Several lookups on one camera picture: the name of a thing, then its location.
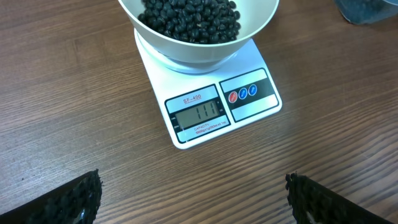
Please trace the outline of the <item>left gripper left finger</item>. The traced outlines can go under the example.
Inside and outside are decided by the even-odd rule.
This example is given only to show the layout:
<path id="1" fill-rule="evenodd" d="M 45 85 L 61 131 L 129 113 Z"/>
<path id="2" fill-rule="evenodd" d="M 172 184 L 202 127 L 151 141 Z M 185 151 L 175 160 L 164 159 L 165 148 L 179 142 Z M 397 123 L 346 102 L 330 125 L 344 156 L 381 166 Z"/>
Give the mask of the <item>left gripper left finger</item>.
<path id="1" fill-rule="evenodd" d="M 89 171 L 1 215 L 1 223 L 93 223 L 101 205 L 103 182 Z"/>

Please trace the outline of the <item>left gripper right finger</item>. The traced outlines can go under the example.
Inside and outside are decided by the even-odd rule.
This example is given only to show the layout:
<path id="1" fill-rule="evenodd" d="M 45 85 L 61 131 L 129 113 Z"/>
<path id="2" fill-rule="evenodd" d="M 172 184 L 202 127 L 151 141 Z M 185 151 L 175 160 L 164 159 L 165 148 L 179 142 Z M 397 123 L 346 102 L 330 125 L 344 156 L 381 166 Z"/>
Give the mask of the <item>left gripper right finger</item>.
<path id="1" fill-rule="evenodd" d="M 391 224 L 304 175 L 285 176 L 287 200 L 298 224 Z"/>

